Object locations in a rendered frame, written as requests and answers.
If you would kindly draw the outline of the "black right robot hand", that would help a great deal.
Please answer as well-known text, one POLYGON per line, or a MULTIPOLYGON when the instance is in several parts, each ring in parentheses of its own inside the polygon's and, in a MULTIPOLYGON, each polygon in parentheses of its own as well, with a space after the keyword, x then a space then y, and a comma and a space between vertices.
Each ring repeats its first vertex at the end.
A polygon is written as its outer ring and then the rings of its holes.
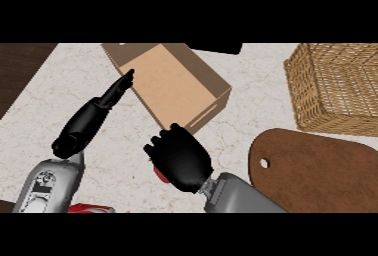
POLYGON ((150 138, 143 151, 173 186, 181 192, 196 193, 214 169, 209 154, 189 131, 173 123, 150 138))

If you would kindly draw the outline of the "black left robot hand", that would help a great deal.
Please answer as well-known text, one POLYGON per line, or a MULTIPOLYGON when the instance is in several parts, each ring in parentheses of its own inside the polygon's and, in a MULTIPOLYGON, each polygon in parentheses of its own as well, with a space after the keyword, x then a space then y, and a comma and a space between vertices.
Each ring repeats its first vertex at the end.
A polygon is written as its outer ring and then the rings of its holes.
POLYGON ((62 132, 51 143, 53 154, 60 159, 68 159, 80 153, 91 142, 109 111, 127 89, 133 86, 133 74, 134 70, 130 69, 113 82, 103 95, 88 100, 68 120, 62 132))

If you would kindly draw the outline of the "red bell pepper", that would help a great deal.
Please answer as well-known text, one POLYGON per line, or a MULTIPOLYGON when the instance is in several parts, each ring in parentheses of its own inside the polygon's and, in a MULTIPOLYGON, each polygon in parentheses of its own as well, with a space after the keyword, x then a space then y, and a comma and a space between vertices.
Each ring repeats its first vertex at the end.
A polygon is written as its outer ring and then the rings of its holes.
POLYGON ((159 180, 165 183, 170 184, 171 182, 168 181, 168 179, 165 178, 165 176, 162 175, 161 171, 158 170, 158 168, 153 166, 153 172, 156 177, 159 178, 159 180))

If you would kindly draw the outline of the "open cardboard box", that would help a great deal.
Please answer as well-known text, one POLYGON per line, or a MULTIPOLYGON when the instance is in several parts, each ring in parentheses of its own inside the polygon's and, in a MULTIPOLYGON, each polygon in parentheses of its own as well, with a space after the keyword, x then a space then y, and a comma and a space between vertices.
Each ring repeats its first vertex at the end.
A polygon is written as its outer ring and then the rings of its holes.
POLYGON ((232 86, 183 43, 103 43, 121 75, 159 127, 177 123, 192 134, 224 109, 232 86))

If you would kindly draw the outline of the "brown wooden cutting board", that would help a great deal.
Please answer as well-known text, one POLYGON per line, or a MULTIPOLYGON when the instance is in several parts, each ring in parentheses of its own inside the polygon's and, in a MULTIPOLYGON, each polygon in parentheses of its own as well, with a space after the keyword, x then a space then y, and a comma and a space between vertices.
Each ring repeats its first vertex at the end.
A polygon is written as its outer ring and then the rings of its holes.
POLYGON ((252 141, 249 181, 291 212, 378 213, 378 150, 285 129, 252 141))

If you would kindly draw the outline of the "red and white can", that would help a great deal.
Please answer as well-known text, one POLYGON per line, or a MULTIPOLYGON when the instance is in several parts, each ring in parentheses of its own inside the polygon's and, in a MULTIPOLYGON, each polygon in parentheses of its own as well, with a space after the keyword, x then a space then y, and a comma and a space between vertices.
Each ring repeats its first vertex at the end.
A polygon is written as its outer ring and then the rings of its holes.
POLYGON ((108 206, 77 203, 68 208, 69 213, 113 213, 115 209, 108 206))

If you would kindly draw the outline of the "black appliance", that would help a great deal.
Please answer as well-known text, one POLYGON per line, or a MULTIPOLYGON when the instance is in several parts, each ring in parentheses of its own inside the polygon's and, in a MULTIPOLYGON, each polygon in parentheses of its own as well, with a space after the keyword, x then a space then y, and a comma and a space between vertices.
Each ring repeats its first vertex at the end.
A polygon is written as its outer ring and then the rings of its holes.
POLYGON ((242 44, 240 43, 226 43, 226 44, 187 43, 187 47, 195 50, 238 55, 242 49, 242 44))

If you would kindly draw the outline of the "wicker basket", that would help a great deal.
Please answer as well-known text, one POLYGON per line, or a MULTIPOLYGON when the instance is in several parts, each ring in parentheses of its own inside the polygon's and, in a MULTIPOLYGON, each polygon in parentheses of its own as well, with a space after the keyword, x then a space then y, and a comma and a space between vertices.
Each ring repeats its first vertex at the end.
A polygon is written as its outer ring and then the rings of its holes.
POLYGON ((283 69, 297 128, 378 137, 378 43, 300 43, 283 69))

